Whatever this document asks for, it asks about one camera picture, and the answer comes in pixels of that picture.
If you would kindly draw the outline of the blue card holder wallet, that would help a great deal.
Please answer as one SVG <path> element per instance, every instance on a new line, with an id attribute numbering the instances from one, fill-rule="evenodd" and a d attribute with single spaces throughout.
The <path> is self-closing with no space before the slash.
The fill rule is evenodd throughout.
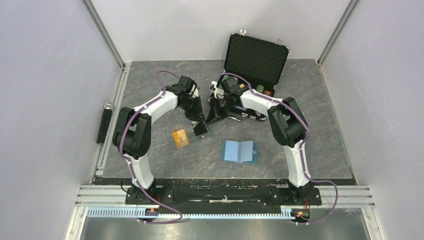
<path id="1" fill-rule="evenodd" d="M 257 165 L 260 152 L 258 145 L 250 141 L 224 140 L 221 161 L 234 164 Z"/>

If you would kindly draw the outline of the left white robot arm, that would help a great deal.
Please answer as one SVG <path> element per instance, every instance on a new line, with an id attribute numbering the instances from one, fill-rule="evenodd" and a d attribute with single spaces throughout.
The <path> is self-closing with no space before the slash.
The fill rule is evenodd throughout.
<path id="1" fill-rule="evenodd" d="M 197 138 L 202 140 L 209 134 L 198 85 L 187 76 L 181 76 L 176 84 L 163 87 L 158 95 L 146 103 L 119 110 L 112 143 L 127 162 L 132 182 L 139 188 L 137 196 L 145 204 L 151 204 L 157 198 L 157 190 L 152 187 L 155 178 L 147 157 L 151 147 L 152 125 L 177 108 L 184 111 Z"/>

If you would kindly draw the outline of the clear plastic card box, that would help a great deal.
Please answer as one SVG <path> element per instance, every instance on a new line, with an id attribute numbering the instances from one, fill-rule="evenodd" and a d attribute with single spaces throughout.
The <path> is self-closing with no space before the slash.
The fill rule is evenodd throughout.
<path id="1" fill-rule="evenodd" d="M 186 130 L 187 135 L 188 135 L 188 137 L 189 137 L 189 141 L 190 141 L 190 144 L 189 144 L 189 145 L 193 145 L 193 144 L 195 144 L 195 143 L 198 143 L 198 142 L 200 142 L 200 141 L 203 141 L 203 140 L 208 139 L 208 138 L 206 138 L 206 139 L 203 139 L 203 140 L 198 140 L 198 139 L 196 138 L 195 134 L 194 134 L 194 130 L 193 130 L 193 127 L 192 127 L 191 121 L 184 121 L 183 123 L 181 123 L 181 124 L 177 124 L 177 125 L 175 125 L 175 126 L 173 126 L 173 127 L 171 128 L 171 140 L 172 140 L 172 142 L 173 142 L 174 144 L 175 144 L 175 142 L 174 142 L 174 139 L 173 139 L 173 135 L 172 135 L 172 133 L 173 133 L 173 132 L 175 132 L 175 131 L 177 131 L 177 130 L 181 130 L 181 129 L 185 129 L 185 130 Z"/>

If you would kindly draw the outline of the dark card stack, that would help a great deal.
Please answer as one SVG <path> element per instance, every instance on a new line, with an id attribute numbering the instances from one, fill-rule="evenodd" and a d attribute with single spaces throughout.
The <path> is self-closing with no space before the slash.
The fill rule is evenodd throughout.
<path id="1" fill-rule="evenodd" d="M 210 137 L 210 130 L 207 124 L 205 123 L 195 123 L 193 126 L 193 132 L 195 137 L 200 141 Z"/>

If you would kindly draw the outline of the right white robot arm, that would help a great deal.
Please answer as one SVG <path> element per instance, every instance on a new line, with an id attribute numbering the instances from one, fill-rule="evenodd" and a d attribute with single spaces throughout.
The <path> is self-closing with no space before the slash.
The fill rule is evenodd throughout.
<path id="1" fill-rule="evenodd" d="M 289 167 L 289 199 L 295 204 L 306 201 L 314 186 L 303 149 L 308 125 L 297 102 L 292 97 L 279 99 L 262 94 L 249 85 L 242 87 L 233 77 L 213 81 L 210 92 L 207 124 L 227 118 L 228 111 L 236 107 L 267 117 L 274 139 L 283 146 Z"/>

